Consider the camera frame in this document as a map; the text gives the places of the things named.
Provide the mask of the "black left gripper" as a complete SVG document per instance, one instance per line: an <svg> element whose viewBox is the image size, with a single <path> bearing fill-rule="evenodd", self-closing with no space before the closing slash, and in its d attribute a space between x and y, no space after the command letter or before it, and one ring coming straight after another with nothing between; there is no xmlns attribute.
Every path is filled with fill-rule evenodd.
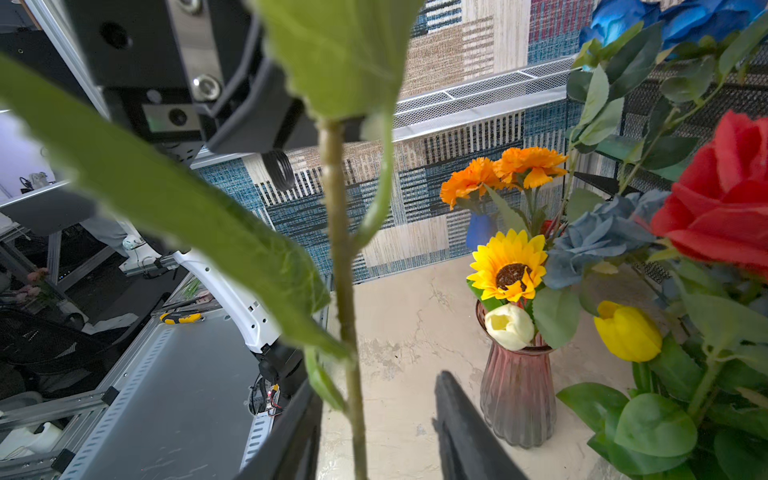
<svg viewBox="0 0 768 480"><path fill-rule="evenodd" d="M179 162L315 146L302 100L263 51L243 1L66 1L64 11L112 119Z"/></svg>

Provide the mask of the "yellow sunflower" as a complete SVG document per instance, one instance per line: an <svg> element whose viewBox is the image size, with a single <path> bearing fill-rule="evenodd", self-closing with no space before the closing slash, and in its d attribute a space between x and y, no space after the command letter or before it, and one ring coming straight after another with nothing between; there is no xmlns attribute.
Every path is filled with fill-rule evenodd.
<svg viewBox="0 0 768 480"><path fill-rule="evenodd" d="M309 381L352 430L355 475L368 475L366 429L353 300L352 262L390 205L395 105L418 1L251 1L266 55L318 131L335 286L326 288L304 248L156 148L3 57L1 98L72 178L75 189L140 227L202 253L253 293L285 340L302 348ZM349 227L344 124L383 148L375 198Z"/></svg>

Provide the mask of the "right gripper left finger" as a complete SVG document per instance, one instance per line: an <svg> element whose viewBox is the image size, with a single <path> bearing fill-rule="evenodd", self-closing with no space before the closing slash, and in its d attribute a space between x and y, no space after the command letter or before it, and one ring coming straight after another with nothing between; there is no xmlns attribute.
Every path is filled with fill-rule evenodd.
<svg viewBox="0 0 768 480"><path fill-rule="evenodd" d="M235 479L316 478L323 401L306 380L277 427Z"/></svg>

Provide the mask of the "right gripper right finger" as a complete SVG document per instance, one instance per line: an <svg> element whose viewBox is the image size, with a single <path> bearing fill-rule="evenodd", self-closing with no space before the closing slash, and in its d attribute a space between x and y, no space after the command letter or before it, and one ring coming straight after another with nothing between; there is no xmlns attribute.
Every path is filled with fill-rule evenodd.
<svg viewBox="0 0 768 480"><path fill-rule="evenodd" d="M435 397L433 426L444 479L526 479L452 373L437 376Z"/></svg>

